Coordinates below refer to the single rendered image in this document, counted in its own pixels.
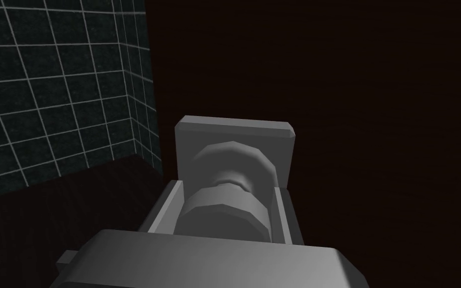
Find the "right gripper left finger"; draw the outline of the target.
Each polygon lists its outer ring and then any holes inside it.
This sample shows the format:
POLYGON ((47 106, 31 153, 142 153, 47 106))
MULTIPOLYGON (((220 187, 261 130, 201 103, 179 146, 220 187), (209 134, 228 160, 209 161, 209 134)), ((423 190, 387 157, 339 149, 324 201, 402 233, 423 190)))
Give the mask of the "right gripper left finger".
POLYGON ((138 231, 172 235, 175 231, 179 215, 185 203, 184 183, 182 180, 171 180, 138 231))

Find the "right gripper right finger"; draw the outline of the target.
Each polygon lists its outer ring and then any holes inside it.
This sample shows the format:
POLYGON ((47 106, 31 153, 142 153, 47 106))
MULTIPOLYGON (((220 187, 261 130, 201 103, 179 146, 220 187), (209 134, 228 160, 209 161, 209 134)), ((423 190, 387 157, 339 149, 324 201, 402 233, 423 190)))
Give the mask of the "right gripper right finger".
POLYGON ((271 242, 304 246, 291 195, 286 188, 275 187, 270 207, 271 242))

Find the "dark brown door leaf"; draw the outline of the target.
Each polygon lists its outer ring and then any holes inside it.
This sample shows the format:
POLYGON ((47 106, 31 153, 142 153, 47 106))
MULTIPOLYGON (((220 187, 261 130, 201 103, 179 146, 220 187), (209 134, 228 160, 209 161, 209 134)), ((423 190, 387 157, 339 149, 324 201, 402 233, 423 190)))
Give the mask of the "dark brown door leaf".
POLYGON ((288 122, 306 245, 461 288, 461 0, 145 0, 163 176, 186 115, 288 122))

